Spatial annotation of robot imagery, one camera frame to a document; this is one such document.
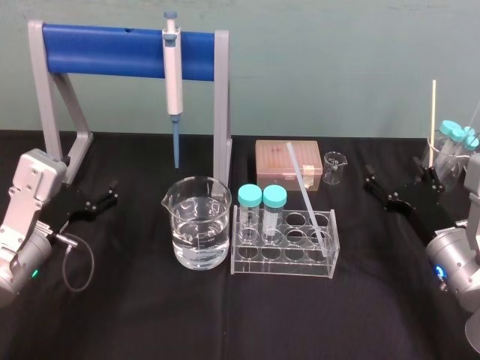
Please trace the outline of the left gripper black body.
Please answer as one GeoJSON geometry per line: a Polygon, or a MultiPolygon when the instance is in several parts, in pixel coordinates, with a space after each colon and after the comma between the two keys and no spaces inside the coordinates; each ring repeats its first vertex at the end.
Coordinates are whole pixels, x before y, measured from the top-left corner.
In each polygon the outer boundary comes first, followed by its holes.
{"type": "Polygon", "coordinates": [[[60,233],[66,223],[93,221],[93,200],[79,188],[63,184],[60,191],[40,212],[40,232],[45,236],[60,233]]]}

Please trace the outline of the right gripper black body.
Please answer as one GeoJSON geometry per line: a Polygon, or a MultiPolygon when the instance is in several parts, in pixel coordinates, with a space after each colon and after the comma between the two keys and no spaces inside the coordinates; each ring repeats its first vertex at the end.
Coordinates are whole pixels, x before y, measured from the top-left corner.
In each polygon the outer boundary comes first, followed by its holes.
{"type": "Polygon", "coordinates": [[[433,185],[405,184],[386,197],[385,208],[403,215],[421,241],[431,241],[443,230],[456,228],[440,204],[440,194],[433,185]]]}

